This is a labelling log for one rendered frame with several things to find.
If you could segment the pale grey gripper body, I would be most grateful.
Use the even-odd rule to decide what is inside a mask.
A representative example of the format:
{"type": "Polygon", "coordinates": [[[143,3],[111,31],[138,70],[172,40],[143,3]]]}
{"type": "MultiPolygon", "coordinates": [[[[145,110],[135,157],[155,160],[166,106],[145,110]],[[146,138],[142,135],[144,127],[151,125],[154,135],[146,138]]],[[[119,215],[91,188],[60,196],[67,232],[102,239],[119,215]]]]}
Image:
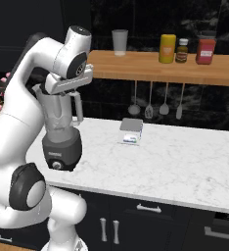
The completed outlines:
{"type": "Polygon", "coordinates": [[[71,92],[79,86],[89,84],[93,78],[93,66],[87,64],[84,72],[72,79],[62,79],[59,75],[48,74],[45,81],[45,90],[50,95],[71,92]]]}

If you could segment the grey blender with clear jar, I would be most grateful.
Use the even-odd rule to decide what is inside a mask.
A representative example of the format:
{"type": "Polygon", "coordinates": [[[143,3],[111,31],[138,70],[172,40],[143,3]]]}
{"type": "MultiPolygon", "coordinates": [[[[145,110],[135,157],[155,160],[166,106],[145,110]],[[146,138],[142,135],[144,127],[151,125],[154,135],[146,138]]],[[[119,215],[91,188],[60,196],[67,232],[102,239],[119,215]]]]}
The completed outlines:
{"type": "Polygon", "coordinates": [[[82,155],[82,142],[72,120],[71,98],[69,95],[50,95],[38,87],[36,97],[41,104],[46,134],[42,148],[48,168],[72,172],[82,155]]]}

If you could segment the white carton with grey top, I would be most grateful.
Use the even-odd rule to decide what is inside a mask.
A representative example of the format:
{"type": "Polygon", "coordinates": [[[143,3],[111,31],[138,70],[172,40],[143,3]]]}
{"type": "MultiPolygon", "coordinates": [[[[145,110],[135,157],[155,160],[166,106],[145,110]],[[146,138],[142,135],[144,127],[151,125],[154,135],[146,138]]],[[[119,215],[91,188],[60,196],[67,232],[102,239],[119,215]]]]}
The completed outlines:
{"type": "Polygon", "coordinates": [[[124,118],[119,127],[117,141],[122,144],[139,145],[142,129],[142,120],[124,118]]]}

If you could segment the red jar with dark lid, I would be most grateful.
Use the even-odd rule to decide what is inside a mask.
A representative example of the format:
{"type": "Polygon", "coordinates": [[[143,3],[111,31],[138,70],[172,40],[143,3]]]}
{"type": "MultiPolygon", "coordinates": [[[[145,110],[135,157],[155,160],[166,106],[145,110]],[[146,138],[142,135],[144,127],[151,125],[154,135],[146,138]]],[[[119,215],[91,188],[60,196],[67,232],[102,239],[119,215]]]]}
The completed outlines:
{"type": "Polygon", "coordinates": [[[214,53],[216,40],[214,37],[200,37],[197,47],[196,63],[210,65],[214,53]]]}

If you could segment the clear drinking glass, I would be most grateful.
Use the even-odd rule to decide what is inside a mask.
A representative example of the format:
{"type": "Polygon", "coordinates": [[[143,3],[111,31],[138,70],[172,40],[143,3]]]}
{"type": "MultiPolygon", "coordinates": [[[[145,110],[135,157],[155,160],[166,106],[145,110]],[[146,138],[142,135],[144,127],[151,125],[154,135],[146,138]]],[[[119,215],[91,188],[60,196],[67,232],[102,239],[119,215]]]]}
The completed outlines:
{"type": "Polygon", "coordinates": [[[114,54],[116,56],[124,56],[127,47],[127,29],[115,29],[112,31],[114,54]]]}

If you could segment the hanging metal ladle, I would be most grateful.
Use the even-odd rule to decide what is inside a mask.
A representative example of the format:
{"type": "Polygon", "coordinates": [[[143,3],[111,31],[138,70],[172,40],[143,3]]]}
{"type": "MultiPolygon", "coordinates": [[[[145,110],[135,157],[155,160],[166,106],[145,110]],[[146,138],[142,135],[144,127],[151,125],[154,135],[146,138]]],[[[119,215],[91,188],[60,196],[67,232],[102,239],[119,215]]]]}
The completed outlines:
{"type": "Polygon", "coordinates": [[[132,116],[140,114],[140,107],[137,104],[137,83],[134,83],[134,103],[128,107],[128,113],[132,116]]]}

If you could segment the hanging slotted metal turner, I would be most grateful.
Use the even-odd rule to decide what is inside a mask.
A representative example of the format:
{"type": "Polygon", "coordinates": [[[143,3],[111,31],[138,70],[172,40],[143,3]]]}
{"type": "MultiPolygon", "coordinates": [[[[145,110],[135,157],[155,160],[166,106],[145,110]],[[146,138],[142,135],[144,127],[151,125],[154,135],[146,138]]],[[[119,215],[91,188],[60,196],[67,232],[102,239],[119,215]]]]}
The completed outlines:
{"type": "Polygon", "coordinates": [[[153,82],[150,83],[150,97],[149,97],[149,104],[145,109],[145,118],[151,119],[154,114],[154,109],[152,107],[151,101],[152,101],[152,91],[153,91],[153,82]]]}

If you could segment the yellow bottle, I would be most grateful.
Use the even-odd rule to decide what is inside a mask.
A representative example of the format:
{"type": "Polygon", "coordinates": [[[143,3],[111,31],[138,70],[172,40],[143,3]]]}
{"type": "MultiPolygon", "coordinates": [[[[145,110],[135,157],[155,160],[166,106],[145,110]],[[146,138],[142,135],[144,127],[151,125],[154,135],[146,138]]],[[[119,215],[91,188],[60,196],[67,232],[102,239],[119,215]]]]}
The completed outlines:
{"type": "Polygon", "coordinates": [[[170,64],[173,62],[175,44],[176,44],[175,34],[163,34],[160,37],[160,54],[159,54],[160,63],[170,64]]]}

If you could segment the hanging metal spatula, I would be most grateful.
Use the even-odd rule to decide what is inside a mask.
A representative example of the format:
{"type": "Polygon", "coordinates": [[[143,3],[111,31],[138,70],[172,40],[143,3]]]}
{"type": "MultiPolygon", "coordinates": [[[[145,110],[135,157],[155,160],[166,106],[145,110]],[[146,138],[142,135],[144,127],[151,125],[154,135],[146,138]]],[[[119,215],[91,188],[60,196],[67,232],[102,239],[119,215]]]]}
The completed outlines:
{"type": "Polygon", "coordinates": [[[183,85],[182,85],[180,102],[179,102],[179,105],[176,110],[176,119],[177,120],[180,120],[182,117],[182,101],[183,101],[184,89],[185,89],[185,83],[183,83],[183,85]]]}

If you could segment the dark jar with white cap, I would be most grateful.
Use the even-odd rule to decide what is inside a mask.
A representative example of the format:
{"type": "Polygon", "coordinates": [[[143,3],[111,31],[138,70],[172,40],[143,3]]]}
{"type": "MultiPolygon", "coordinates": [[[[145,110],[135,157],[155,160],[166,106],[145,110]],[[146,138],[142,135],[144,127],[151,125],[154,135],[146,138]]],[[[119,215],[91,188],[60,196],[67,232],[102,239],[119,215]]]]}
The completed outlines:
{"type": "Polygon", "coordinates": [[[175,56],[176,63],[186,63],[187,62],[188,42],[189,42],[189,40],[187,38],[180,38],[179,39],[179,45],[176,49],[176,56],[175,56]]]}

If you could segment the dark cupboard door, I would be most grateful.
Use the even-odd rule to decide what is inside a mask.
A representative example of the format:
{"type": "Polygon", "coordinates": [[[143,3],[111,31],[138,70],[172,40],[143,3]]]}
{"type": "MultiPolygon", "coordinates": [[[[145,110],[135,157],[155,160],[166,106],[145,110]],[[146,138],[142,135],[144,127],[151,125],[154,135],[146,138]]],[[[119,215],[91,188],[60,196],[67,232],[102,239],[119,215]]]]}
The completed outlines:
{"type": "Polygon", "coordinates": [[[112,251],[181,251],[186,226],[126,213],[111,213],[112,251]],[[114,224],[119,221],[119,244],[114,244],[114,224]]]}
{"type": "Polygon", "coordinates": [[[87,213],[84,219],[76,226],[77,233],[84,240],[88,251],[111,251],[110,240],[102,240],[101,219],[106,220],[104,232],[110,234],[110,208],[105,195],[79,191],[78,194],[87,203],[87,213]]]}

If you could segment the dark drawer front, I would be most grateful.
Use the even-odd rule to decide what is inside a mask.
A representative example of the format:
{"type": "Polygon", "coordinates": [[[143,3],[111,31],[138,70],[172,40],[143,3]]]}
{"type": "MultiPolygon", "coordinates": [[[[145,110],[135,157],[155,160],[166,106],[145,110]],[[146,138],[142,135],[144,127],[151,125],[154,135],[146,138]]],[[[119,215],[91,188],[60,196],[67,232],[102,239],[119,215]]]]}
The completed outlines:
{"type": "Polygon", "coordinates": [[[191,209],[160,202],[124,198],[118,196],[109,197],[111,210],[115,213],[126,213],[134,216],[149,217],[155,220],[167,221],[174,224],[186,225],[191,217],[191,209]],[[136,206],[142,204],[146,207],[161,208],[161,213],[157,214],[149,211],[137,210],[136,206]]]}

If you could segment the dark dishwasher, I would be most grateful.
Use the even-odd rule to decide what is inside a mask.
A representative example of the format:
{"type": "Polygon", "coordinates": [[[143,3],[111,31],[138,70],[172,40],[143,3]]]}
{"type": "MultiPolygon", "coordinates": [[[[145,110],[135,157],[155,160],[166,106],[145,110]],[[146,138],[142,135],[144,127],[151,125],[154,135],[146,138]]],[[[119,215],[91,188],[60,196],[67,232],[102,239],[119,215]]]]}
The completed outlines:
{"type": "Polygon", "coordinates": [[[190,220],[183,251],[229,251],[229,240],[206,236],[204,227],[229,234],[229,214],[195,210],[190,220]]]}

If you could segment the dark wall cupboard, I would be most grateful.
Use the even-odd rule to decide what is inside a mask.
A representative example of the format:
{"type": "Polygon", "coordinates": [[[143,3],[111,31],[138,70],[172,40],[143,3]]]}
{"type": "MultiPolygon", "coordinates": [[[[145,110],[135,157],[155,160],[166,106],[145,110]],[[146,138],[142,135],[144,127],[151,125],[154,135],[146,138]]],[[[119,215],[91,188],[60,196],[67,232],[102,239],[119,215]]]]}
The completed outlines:
{"type": "Polygon", "coordinates": [[[91,30],[90,7],[90,0],[0,0],[0,72],[15,65],[36,32],[64,42],[71,25],[91,30]]]}

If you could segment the wooden wall shelf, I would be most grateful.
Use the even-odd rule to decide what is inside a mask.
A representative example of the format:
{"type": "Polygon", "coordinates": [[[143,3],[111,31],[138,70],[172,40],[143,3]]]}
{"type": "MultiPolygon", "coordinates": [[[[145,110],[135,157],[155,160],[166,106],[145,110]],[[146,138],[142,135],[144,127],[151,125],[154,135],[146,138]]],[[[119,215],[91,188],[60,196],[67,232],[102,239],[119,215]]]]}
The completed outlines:
{"type": "Polygon", "coordinates": [[[127,51],[118,57],[114,51],[93,50],[88,63],[95,78],[229,86],[229,55],[214,55],[210,65],[198,65],[195,58],[189,54],[184,64],[162,64],[158,52],[127,51]]]}

